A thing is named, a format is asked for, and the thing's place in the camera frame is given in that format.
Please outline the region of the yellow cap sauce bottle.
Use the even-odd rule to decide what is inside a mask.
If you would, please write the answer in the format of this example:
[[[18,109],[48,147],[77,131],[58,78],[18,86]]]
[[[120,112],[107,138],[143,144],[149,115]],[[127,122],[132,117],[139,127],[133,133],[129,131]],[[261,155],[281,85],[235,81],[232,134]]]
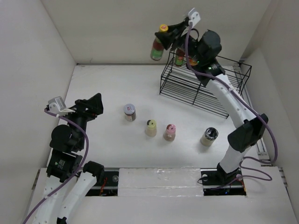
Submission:
[[[181,67],[184,63],[185,52],[181,49],[177,48],[176,57],[175,57],[175,65],[177,67]]]
[[[165,33],[167,31],[168,31],[168,26],[166,24],[161,24],[159,27],[159,32]],[[155,37],[153,41],[151,53],[150,53],[150,58],[152,60],[159,61],[163,56],[163,52],[164,52],[164,47],[161,41],[157,37]]]

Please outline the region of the red lid chili jar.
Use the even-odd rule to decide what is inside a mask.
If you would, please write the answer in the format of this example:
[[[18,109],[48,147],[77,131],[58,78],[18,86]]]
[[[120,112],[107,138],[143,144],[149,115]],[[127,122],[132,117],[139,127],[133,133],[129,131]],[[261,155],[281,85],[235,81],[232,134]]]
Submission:
[[[192,67],[194,67],[194,66],[196,66],[196,65],[198,65],[198,61],[197,60],[194,60],[192,57],[188,57],[188,62],[189,62],[189,64],[192,66]]]

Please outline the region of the white lid dark jar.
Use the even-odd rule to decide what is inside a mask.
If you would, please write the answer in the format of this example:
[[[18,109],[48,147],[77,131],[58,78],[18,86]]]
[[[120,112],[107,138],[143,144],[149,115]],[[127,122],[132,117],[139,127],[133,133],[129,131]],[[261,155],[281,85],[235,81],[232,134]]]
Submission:
[[[136,119],[136,110],[133,104],[126,104],[123,110],[127,121],[134,121]]]

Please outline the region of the yellow lid spice shaker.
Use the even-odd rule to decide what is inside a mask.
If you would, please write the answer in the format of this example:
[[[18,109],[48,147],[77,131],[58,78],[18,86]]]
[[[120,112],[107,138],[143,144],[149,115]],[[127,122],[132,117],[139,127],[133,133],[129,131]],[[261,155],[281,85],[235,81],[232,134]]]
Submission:
[[[154,137],[157,134],[157,123],[154,119],[150,119],[147,121],[147,126],[145,129],[146,134],[149,137]]]

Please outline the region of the pink lid spice shaker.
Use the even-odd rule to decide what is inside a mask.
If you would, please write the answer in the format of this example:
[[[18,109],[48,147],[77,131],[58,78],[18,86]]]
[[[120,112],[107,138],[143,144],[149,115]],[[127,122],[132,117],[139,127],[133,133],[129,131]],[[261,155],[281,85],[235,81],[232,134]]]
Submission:
[[[174,124],[169,124],[163,134],[166,141],[174,141],[176,137],[176,126]]]

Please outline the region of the black lid spice shaker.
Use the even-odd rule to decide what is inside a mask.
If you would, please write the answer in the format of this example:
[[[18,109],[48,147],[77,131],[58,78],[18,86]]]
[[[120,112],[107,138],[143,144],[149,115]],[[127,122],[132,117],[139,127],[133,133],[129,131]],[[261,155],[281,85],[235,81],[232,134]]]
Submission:
[[[219,135],[219,133],[218,133],[217,129],[215,129],[214,127],[209,127],[203,133],[203,135],[200,139],[200,142],[202,145],[209,147],[218,138],[218,135]]]

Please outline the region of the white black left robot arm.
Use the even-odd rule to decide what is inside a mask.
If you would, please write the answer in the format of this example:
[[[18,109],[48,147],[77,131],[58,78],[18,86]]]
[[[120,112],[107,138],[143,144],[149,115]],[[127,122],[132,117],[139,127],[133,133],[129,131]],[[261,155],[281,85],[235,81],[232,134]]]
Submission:
[[[48,101],[44,112],[64,120],[51,133],[52,153],[46,169],[46,183],[41,201],[27,214],[34,224],[68,224],[80,202],[94,185],[104,181],[104,166],[86,162],[89,139],[87,123],[104,111],[102,96],[78,99],[66,107],[61,97]]]

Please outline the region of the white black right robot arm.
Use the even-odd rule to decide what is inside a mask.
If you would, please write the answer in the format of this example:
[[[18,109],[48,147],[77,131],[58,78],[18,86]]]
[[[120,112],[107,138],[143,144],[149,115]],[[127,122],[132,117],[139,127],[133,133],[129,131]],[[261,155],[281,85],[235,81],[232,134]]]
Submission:
[[[197,40],[191,37],[191,31],[189,19],[176,25],[162,24],[155,40],[162,49],[183,51],[188,69],[219,100],[233,121],[235,130],[228,135],[228,149],[216,172],[208,177],[226,184],[236,177],[245,155],[261,139],[268,117],[251,109],[230,83],[216,58],[222,49],[219,35],[208,30]]]

